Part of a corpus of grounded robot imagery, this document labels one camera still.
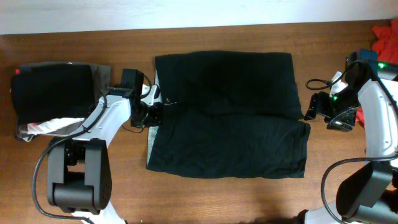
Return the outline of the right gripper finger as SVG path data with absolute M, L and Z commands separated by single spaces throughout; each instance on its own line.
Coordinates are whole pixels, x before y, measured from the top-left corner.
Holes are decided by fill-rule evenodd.
M 318 100 L 319 100 L 318 93 L 314 93 L 310 99 L 310 104 L 309 104 L 308 110 L 304 116 L 304 120 L 310 121 L 310 120 L 313 120 L 316 118 L 317 109 L 318 109 Z
M 339 113 L 329 121 L 326 128 L 337 131 L 352 131 L 356 123 L 356 112 L 356 108 L 350 108 Z

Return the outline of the dark green shorts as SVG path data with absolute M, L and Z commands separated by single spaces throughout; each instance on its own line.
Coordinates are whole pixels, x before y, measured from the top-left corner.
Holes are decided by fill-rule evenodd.
M 290 53 L 161 55 L 161 124 L 147 168 L 200 179 L 302 178 L 311 127 Z

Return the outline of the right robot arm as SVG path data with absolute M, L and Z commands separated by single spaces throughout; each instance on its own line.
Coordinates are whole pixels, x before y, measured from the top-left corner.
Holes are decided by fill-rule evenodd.
M 360 49 L 346 58 L 344 72 L 315 88 L 306 120 L 324 117 L 327 129 L 351 131 L 358 110 L 363 111 L 366 156 L 344 159 L 325 171 L 321 182 L 323 207 L 304 210 L 296 223 L 397 223 L 397 65 L 381 62 L 372 50 Z M 363 162 L 342 181 L 335 201 L 328 203 L 325 185 L 336 167 Z

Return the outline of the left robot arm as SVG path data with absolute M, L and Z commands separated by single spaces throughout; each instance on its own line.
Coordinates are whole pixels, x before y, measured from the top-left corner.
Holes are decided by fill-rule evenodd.
M 159 87 L 136 69 L 125 68 L 120 84 L 105 89 L 94 111 L 69 136 L 53 139 L 47 160 L 47 200 L 62 219 L 83 223 L 125 223 L 110 202 L 108 147 L 128 121 L 144 130 L 160 124 Z

